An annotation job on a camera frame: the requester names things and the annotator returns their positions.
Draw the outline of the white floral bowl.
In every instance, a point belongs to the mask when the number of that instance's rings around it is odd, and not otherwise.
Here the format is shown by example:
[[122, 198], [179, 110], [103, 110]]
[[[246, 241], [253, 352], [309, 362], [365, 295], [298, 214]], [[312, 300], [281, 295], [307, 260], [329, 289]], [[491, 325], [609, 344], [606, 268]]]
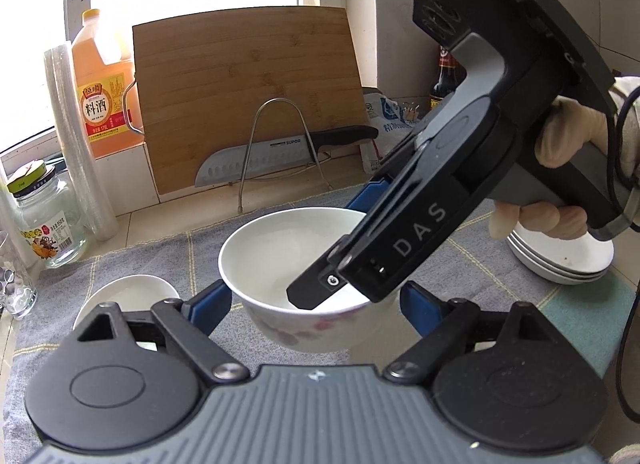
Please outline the white floral bowl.
[[350, 349], [394, 314], [398, 293], [372, 302], [323, 267], [323, 257], [362, 220], [358, 210], [302, 207], [276, 211], [234, 231], [218, 270], [260, 332], [310, 354]]

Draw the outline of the white fruit-print plate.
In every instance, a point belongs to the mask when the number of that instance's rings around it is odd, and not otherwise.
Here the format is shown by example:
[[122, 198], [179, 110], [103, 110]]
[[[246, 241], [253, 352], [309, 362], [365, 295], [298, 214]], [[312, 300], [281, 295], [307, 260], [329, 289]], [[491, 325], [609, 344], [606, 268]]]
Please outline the white fruit-print plate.
[[580, 276], [575, 274], [564, 274], [559, 273], [558, 270], [552, 270], [547, 268], [545, 265], [541, 265], [538, 261], [533, 258], [528, 257], [520, 247], [517, 247], [513, 244], [510, 239], [506, 240], [506, 245], [509, 246], [512, 254], [514, 254], [515, 258], [521, 262], [524, 267], [535, 273], [536, 275], [542, 277], [544, 280], [549, 282], [560, 284], [560, 285], [579, 285], [586, 284], [591, 282], [596, 282], [597, 280], [602, 279], [605, 276], [606, 272], [597, 273], [592, 276]]
[[509, 246], [515, 258], [525, 265], [527, 269], [550, 282], [563, 285], [578, 285], [579, 283], [600, 280], [601, 277], [608, 273], [608, 269], [596, 273], [582, 274], [555, 268], [554, 265], [550, 265], [549, 262], [543, 261], [537, 255], [530, 253], [519, 242], [514, 241], [511, 236], [506, 239], [506, 245]]

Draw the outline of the white plate with food residue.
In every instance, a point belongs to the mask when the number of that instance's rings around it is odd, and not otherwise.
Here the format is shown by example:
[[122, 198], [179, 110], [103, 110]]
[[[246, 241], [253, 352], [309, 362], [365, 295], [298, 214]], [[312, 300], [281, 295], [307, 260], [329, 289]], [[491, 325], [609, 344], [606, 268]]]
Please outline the white plate with food residue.
[[598, 241], [589, 233], [578, 239], [555, 239], [544, 233], [526, 230], [518, 224], [509, 237], [553, 267], [575, 274], [606, 271], [615, 255], [612, 241]]

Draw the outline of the dark vinegar bottle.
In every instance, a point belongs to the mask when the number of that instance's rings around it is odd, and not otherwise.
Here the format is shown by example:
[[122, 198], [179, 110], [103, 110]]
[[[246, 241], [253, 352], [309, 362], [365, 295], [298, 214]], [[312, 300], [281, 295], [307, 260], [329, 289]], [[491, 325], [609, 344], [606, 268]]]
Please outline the dark vinegar bottle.
[[443, 46], [439, 48], [438, 75], [428, 94], [430, 109], [435, 108], [441, 101], [460, 86], [465, 80], [465, 68]]

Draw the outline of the blue white salt bag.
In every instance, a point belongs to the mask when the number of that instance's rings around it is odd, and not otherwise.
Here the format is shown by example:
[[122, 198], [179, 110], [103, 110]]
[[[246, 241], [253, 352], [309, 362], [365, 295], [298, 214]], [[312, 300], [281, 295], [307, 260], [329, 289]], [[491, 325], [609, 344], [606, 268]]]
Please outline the blue white salt bag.
[[387, 98], [380, 90], [363, 88], [363, 100], [369, 118], [369, 126], [378, 130], [378, 136], [360, 145], [363, 171], [367, 175], [380, 168], [382, 159], [413, 129], [402, 118], [401, 102]]

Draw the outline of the grey checked dish mat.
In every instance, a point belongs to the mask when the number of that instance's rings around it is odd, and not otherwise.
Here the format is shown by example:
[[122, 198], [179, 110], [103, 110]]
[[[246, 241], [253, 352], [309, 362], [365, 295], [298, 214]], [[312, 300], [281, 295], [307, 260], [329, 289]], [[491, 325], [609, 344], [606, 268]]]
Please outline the grey checked dish mat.
[[[516, 299], [533, 302], [599, 374], [614, 358], [632, 293], [615, 274], [593, 283], [560, 286], [527, 270], [506, 243], [490, 239], [486, 221], [491, 205], [480, 204], [451, 239], [413, 274], [441, 299], [466, 298], [485, 310], [506, 311]], [[156, 275], [183, 299], [218, 280], [217, 257], [227, 237], [257, 213], [229, 219], [128, 249], [112, 251], [40, 273], [38, 299], [21, 322], [3, 406], [4, 459], [21, 463], [40, 447], [24, 406], [28, 381], [72, 330], [85, 302], [99, 288], [122, 276]], [[215, 343], [251, 370], [267, 364], [382, 366], [406, 350], [416, 333], [399, 312], [362, 345], [334, 354], [303, 354], [267, 339], [240, 306], [233, 306], [213, 332]]]

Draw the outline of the clear glass jar green lid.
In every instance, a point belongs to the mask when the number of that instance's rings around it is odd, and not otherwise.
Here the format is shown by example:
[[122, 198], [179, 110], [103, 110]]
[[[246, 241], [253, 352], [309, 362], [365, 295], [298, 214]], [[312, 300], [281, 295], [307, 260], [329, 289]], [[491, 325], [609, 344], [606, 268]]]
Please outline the clear glass jar green lid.
[[79, 258], [87, 233], [74, 188], [42, 159], [29, 161], [6, 184], [14, 199], [18, 231], [47, 269]]

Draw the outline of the clear glass cup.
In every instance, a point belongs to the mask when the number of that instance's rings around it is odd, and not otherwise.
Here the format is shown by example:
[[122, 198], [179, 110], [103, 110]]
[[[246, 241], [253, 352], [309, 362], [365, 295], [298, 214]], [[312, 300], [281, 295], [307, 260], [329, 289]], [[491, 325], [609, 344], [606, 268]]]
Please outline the clear glass cup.
[[9, 234], [1, 232], [1, 306], [20, 320], [35, 307], [38, 293]]

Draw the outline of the bamboo cutting board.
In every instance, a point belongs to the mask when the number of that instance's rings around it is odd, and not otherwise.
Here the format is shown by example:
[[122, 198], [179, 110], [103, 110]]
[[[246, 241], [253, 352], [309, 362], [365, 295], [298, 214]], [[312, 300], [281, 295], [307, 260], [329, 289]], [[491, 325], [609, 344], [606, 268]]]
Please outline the bamboo cutting board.
[[134, 65], [158, 194], [227, 147], [367, 124], [344, 8], [235, 8], [136, 25]]

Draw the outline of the orange cooking wine jug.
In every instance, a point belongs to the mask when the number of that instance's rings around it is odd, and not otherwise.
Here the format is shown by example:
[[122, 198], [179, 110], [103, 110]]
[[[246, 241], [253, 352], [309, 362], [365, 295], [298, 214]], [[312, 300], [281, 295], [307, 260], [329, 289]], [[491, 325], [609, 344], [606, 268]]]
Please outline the orange cooking wine jug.
[[72, 42], [76, 94], [90, 149], [101, 158], [144, 141], [134, 54], [97, 8], [81, 18]]

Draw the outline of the black-handled kitchen knife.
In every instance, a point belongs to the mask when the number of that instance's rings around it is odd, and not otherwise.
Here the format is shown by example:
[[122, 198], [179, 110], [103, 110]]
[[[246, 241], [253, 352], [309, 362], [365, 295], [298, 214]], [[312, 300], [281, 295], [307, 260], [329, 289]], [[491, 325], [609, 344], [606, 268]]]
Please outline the black-handled kitchen knife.
[[[319, 154], [322, 149], [329, 147], [374, 140], [378, 136], [378, 130], [370, 126], [347, 126], [311, 132], [310, 135]], [[209, 155], [196, 172], [194, 187], [240, 181], [246, 146], [247, 144], [227, 147]], [[246, 179], [313, 162], [304, 149], [299, 150], [295, 145], [283, 147], [282, 152], [278, 153], [270, 149], [267, 141], [254, 142]]]

